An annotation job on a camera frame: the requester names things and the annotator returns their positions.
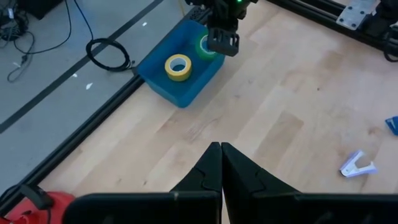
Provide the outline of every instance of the blue object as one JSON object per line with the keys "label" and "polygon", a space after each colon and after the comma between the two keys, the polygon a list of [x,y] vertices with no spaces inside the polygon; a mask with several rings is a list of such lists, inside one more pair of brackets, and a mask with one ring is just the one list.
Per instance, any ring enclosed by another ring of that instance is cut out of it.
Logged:
{"label": "blue object", "polygon": [[398,136],[398,116],[387,119],[386,124],[391,129],[392,133]]}
{"label": "blue object", "polygon": [[[156,93],[180,108],[195,99],[224,63],[225,55],[202,60],[196,53],[195,41],[206,29],[195,21],[181,22],[137,67],[138,74]],[[192,61],[190,78],[184,82],[169,79],[164,68],[166,60],[175,54],[186,55]]]}

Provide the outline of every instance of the wooden work surface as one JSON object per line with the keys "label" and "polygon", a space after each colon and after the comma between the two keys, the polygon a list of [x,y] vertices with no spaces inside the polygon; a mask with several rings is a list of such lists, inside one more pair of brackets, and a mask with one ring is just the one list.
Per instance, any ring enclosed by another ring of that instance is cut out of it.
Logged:
{"label": "wooden work surface", "polygon": [[[146,84],[42,183],[76,196],[169,191],[212,141],[228,141],[303,192],[398,191],[397,65],[382,53],[259,1],[241,48],[195,101],[178,109]],[[343,178],[363,149],[378,174]]]}

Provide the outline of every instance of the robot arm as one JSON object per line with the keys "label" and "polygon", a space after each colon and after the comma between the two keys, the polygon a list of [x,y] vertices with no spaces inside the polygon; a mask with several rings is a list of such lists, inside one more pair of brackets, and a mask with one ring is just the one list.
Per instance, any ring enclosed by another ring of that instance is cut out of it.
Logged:
{"label": "robot arm", "polygon": [[189,5],[211,10],[208,17],[208,49],[235,56],[239,52],[238,19],[246,17],[246,9],[258,0],[185,0]]}

